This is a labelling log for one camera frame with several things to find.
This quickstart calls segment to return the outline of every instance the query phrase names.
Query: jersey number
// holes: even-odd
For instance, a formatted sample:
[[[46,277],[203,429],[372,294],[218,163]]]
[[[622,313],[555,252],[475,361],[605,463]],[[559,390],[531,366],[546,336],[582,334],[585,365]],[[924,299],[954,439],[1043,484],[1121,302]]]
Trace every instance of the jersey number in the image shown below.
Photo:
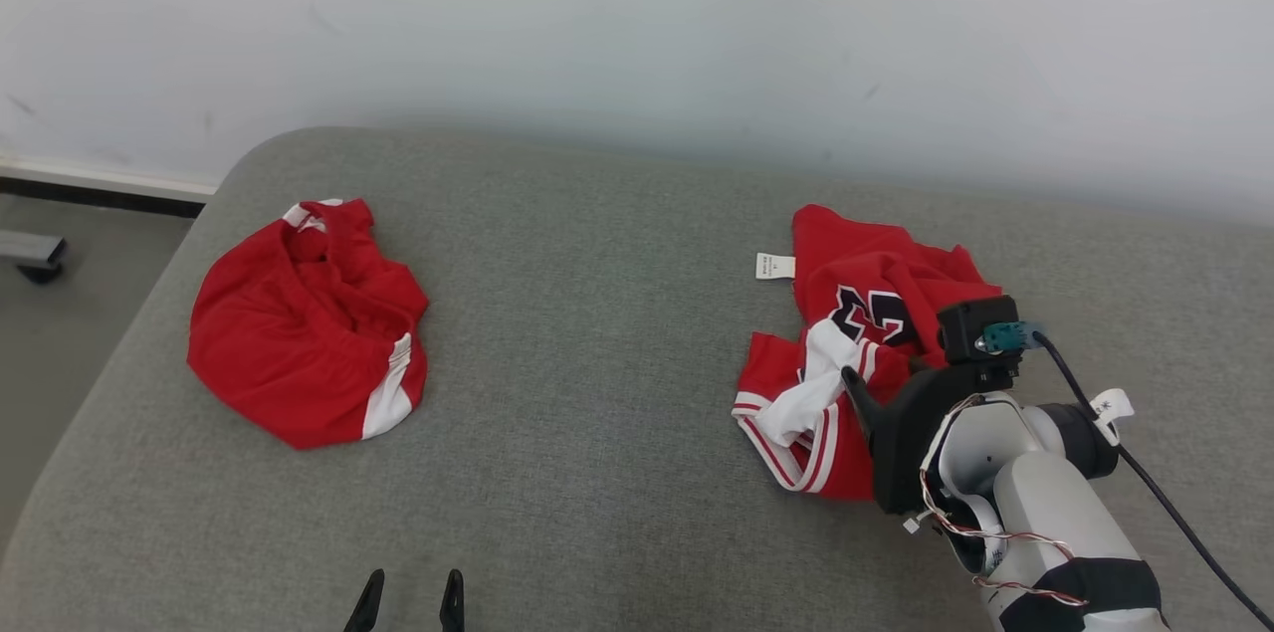
[[[841,287],[837,294],[841,307],[832,312],[832,320],[842,334],[852,341],[861,341],[868,326],[884,331],[880,343],[899,347],[905,343],[915,341],[916,327],[911,324],[907,306],[902,297],[893,292],[868,292],[868,301],[862,301],[859,292],[850,287]]]

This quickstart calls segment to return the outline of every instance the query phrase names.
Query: white clothing tag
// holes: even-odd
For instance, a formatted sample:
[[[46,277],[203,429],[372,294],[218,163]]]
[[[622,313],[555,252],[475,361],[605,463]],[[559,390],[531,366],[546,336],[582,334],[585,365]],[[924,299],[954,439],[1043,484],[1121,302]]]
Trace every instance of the white clothing tag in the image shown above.
[[[757,255],[757,279],[795,279],[796,256]]]
[[[1115,419],[1133,415],[1133,401],[1127,400],[1127,394],[1124,389],[1110,389],[1088,403],[1097,412],[1097,429],[1102,432],[1107,443],[1117,446],[1119,428],[1115,428]]]

